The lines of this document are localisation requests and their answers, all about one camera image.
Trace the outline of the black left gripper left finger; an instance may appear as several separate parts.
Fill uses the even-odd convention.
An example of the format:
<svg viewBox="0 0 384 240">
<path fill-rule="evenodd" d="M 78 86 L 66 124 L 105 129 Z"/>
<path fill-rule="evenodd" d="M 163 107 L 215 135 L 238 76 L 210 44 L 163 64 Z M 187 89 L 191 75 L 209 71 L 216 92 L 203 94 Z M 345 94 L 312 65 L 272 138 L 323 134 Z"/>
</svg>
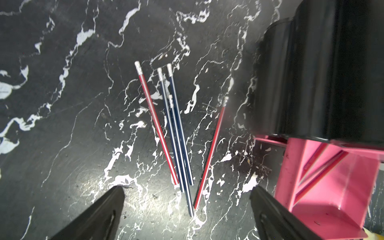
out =
<svg viewBox="0 0 384 240">
<path fill-rule="evenodd" d="M 123 211 L 123 187 L 114 186 L 52 240 L 114 240 Z"/>
</svg>

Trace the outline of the red pencil group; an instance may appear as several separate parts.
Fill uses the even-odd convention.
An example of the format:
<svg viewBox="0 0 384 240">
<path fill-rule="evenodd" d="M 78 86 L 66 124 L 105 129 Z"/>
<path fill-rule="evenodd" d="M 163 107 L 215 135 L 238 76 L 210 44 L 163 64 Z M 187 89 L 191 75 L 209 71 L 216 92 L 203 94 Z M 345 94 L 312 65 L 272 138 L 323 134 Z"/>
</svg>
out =
<svg viewBox="0 0 384 240">
<path fill-rule="evenodd" d="M 345 151 L 338 152 L 315 178 L 313 178 L 297 195 L 294 201 L 296 205 L 312 188 L 314 188 L 327 174 L 329 174 L 349 153 Z"/>
</svg>

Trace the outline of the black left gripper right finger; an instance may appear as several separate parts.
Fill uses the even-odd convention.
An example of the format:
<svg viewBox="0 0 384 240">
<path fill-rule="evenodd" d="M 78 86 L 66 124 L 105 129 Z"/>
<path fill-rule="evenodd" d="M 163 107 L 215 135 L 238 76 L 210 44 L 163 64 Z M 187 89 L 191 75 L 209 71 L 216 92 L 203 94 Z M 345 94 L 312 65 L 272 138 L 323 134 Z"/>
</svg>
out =
<svg viewBox="0 0 384 240">
<path fill-rule="evenodd" d="M 264 188 L 254 187 L 250 200 L 261 240 L 320 239 Z"/>
</svg>

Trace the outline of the pink drawer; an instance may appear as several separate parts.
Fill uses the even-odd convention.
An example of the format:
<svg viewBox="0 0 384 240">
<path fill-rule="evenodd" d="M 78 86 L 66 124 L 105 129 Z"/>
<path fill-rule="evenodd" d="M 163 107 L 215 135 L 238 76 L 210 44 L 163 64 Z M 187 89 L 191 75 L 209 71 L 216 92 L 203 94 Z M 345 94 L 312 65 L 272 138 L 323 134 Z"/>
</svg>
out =
<svg viewBox="0 0 384 240">
<path fill-rule="evenodd" d="M 367 239 L 363 225 L 384 161 L 383 149 L 326 143 L 327 148 L 301 180 L 304 165 L 322 142 L 257 136 L 257 141 L 285 148 L 275 199 L 324 240 Z M 296 195 L 340 151 L 349 154 L 296 205 Z"/>
</svg>

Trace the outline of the black drawer cabinet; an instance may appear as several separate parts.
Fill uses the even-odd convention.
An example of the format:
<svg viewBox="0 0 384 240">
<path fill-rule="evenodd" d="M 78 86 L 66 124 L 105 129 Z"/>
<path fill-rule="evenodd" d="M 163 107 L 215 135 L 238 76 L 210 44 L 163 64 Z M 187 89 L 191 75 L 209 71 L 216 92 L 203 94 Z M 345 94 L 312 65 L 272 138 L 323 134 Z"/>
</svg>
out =
<svg viewBox="0 0 384 240">
<path fill-rule="evenodd" d="M 259 51 L 255 134 L 383 148 L 383 1 L 302 1 Z"/>
</svg>

